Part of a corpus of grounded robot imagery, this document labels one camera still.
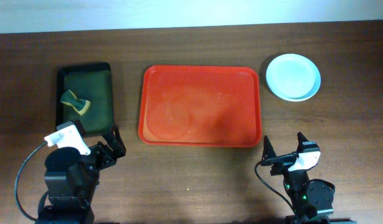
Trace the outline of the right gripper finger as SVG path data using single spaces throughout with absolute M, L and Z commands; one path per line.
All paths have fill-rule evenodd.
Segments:
M 302 132 L 297 133 L 297 139 L 299 145 L 309 144 L 309 140 L 302 134 Z
M 267 135 L 264 136 L 264 148 L 262 153 L 262 160 L 275 158 L 276 153 Z

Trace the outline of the white plate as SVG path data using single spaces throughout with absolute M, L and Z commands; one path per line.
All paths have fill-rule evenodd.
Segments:
M 276 90 L 276 89 L 274 89 L 272 87 L 269 87 L 269 90 L 275 96 L 279 97 L 282 100 L 291 101 L 291 102 L 300 102 L 300 101 L 308 100 L 308 99 L 312 98 L 313 96 L 315 96 L 318 93 L 319 89 L 320 89 L 320 86 L 317 87 L 317 88 L 312 88 L 307 94 L 305 94 L 303 96 L 296 97 L 296 98 L 291 98 L 291 97 L 285 96 L 283 93 L 279 92 L 278 90 Z

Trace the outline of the green and yellow sponge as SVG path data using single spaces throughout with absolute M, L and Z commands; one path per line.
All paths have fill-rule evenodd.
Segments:
M 84 115 L 91 106 L 89 100 L 78 98 L 71 90 L 63 93 L 60 97 L 60 102 L 72 107 L 80 116 Z

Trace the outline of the light blue plate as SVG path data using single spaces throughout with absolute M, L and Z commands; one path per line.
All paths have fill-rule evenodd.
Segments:
M 321 86 L 318 67 L 299 54 L 282 54 L 274 58 L 267 66 L 265 79 L 268 87 L 291 98 L 303 96 L 312 88 Z

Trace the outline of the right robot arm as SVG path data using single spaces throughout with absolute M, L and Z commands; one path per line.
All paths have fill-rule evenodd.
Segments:
M 285 223 L 329 223 L 333 213 L 332 203 L 335 185 L 321 179 L 310 179 L 307 172 L 314 168 L 321 156 L 318 144 L 297 133 L 297 150 L 278 156 L 270 140 L 264 137 L 262 159 L 256 166 L 270 166 L 272 176 L 282 175 L 284 197 L 262 180 L 268 189 L 280 196 L 292 209 L 293 215 L 285 217 Z

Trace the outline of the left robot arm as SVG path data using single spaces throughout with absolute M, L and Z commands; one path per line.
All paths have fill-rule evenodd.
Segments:
M 124 157 L 126 147 L 116 124 L 102 133 L 106 144 L 99 141 L 88 147 L 85 134 L 79 121 L 68 121 L 44 137 L 49 147 L 58 148 L 45 160 L 48 191 L 40 199 L 36 223 L 94 222 L 91 203 L 99 173 Z

